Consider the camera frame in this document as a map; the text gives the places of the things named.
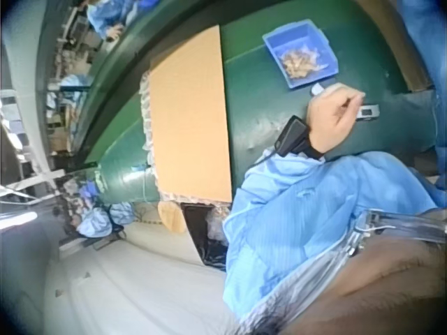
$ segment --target person in blue uniform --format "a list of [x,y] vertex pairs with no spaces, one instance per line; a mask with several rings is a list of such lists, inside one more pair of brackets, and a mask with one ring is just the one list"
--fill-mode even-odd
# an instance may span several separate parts
[[87,17],[102,39],[116,40],[137,15],[155,7],[160,0],[83,0]]

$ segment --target blue sleeve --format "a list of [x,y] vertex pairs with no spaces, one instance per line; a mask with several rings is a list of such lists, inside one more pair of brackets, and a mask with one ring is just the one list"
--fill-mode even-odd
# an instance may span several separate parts
[[105,40],[107,37],[106,32],[108,28],[108,24],[102,17],[95,16],[94,12],[89,8],[87,9],[87,18],[90,21],[90,24],[93,26],[95,31],[99,34],[99,36]]
[[131,12],[134,3],[135,0],[124,0],[121,11],[121,17],[119,19],[119,21],[122,22],[123,24],[126,23],[127,15]]
[[399,0],[406,30],[423,58],[437,90],[437,187],[447,189],[447,19],[436,0]]
[[[260,159],[270,153],[270,150],[265,150]],[[239,217],[245,216],[248,211],[260,209],[291,185],[307,178],[316,166],[323,163],[323,160],[316,161],[301,155],[274,155],[249,169],[242,186],[236,191],[230,216],[223,226],[228,242],[234,241],[244,228],[240,224],[244,220],[239,220]]]

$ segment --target worker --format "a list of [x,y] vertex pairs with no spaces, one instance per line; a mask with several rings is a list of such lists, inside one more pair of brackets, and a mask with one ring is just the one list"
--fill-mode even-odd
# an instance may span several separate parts
[[[307,110],[309,134],[307,139],[303,140],[309,146],[303,152],[288,154],[285,157],[277,154],[272,156],[272,150],[265,150],[260,163],[247,171],[245,180],[235,195],[231,213],[223,225],[229,242],[223,300],[241,320],[247,319],[253,313],[257,314],[256,311],[260,306],[268,305],[267,301],[275,295],[274,290],[278,285],[283,285],[288,278],[299,271],[304,271],[317,257],[324,255],[331,246],[343,239],[366,210],[378,209],[415,216],[447,207],[445,191],[436,188],[423,176],[410,171],[390,154],[367,152],[358,156],[341,157],[335,161],[325,161],[323,155],[341,144],[351,132],[364,97],[365,93],[340,83],[328,87],[309,103]],[[375,253],[383,262],[378,261],[376,269],[371,269],[367,262],[358,264],[357,268],[360,269],[358,283],[350,283],[349,279],[352,276],[346,276],[347,279],[340,280],[339,284],[339,291],[343,293],[337,296],[339,292],[337,288],[334,295],[329,296],[331,299],[354,293],[378,278],[402,270],[402,259],[393,258],[389,253],[390,250],[396,251],[399,248],[386,248],[385,246],[389,245],[388,239],[380,240],[376,247],[372,248],[373,252],[369,249],[368,254],[363,255],[372,261]],[[430,273],[440,274],[442,271],[433,265],[438,263],[430,258],[431,249],[420,244],[417,244],[417,248],[423,250],[421,258],[428,259],[426,263],[430,263],[432,269]],[[419,262],[422,261],[414,257],[406,259],[403,263],[405,266],[412,264],[418,267]],[[445,292],[444,296],[439,296],[443,292],[437,290],[442,287],[443,278],[438,276],[437,279],[439,281],[436,283],[427,281],[428,286],[424,285],[419,291],[427,296],[423,297],[423,301],[420,301],[417,307],[427,307],[427,313],[436,310],[436,306],[439,306],[441,300],[445,298]],[[410,294],[412,289],[414,285],[410,288],[403,286],[397,292],[406,295]],[[324,313],[321,312],[320,315],[318,312],[308,319],[314,326],[309,326],[308,332],[301,332],[299,325],[302,323],[299,322],[294,326],[293,332],[284,334],[338,334],[324,332],[328,330],[324,326],[324,322],[329,322],[329,319],[325,318],[328,311],[331,311],[329,315],[333,315],[333,321],[342,325],[343,319],[357,309],[359,312],[356,315],[359,318],[364,316],[360,319],[373,327],[374,320],[379,317],[375,314],[371,318],[368,316],[368,311],[375,306],[374,292],[378,291],[371,288],[371,291],[365,293],[373,300],[371,309],[360,308],[362,297],[366,299],[363,295],[359,296],[358,305],[348,301],[349,304],[346,302],[345,306],[339,306],[335,302],[340,303],[340,299],[324,301],[319,305],[320,312]],[[402,303],[393,297],[394,295],[390,296],[389,304]],[[283,301],[281,304],[288,306],[289,310],[297,308],[293,305],[293,301]],[[390,315],[397,317],[405,314],[406,308],[411,309],[405,304],[404,309],[393,310]],[[273,310],[268,313],[267,326],[274,329],[283,329],[293,321],[278,315],[281,319],[275,323],[271,314],[276,313]],[[407,315],[414,315],[413,310]],[[417,319],[408,318],[393,323],[393,320],[396,320],[393,316],[388,320],[388,323],[393,325],[384,325],[385,328],[390,326],[389,332],[371,330],[370,334],[412,334],[402,330],[411,329]],[[262,320],[254,318],[253,325],[256,326],[259,322],[262,323]],[[319,328],[316,324],[320,324],[321,330],[317,330]],[[360,331],[348,333],[366,334]],[[248,334],[278,334],[278,332]]]
[[159,0],[82,0],[78,8],[87,8],[87,17],[99,34],[105,40],[117,40],[124,29],[141,11],[155,7]]

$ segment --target hair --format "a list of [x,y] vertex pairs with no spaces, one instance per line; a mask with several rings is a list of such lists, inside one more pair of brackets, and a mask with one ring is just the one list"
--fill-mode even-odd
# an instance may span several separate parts
[[[233,329],[227,335],[359,334],[360,329],[362,334],[447,334],[446,249],[437,244],[427,246],[434,260],[428,267],[407,260],[408,266],[402,265],[396,272],[384,273],[383,278],[358,291],[321,304],[316,301],[299,320],[290,319],[289,312],[295,309],[295,302],[285,293],[251,325]],[[413,282],[411,286],[401,292],[395,291],[399,285],[396,283],[407,276]],[[413,295],[416,287],[424,290],[426,296]]]

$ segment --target green workbench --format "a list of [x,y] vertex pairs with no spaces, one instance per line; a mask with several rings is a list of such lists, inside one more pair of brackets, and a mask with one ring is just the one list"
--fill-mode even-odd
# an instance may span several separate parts
[[[356,3],[287,1],[221,28],[233,192],[288,118],[293,114],[305,116],[312,85],[290,90],[262,40],[263,34],[304,19],[311,19],[330,41],[339,61],[336,80],[365,91],[365,103],[377,103],[381,110],[379,119],[357,123],[349,139],[330,152],[328,159],[369,150],[389,151],[405,159],[434,144],[432,92],[406,95],[407,87],[390,48]],[[132,101],[132,109],[139,111],[138,95]],[[129,106],[124,109],[129,115]],[[115,119],[110,126],[119,124]],[[145,161],[143,144],[138,115],[99,162],[109,202],[143,200],[143,184],[146,200],[158,200],[152,176],[146,176],[145,183],[142,176],[131,183],[123,182],[132,165]]]

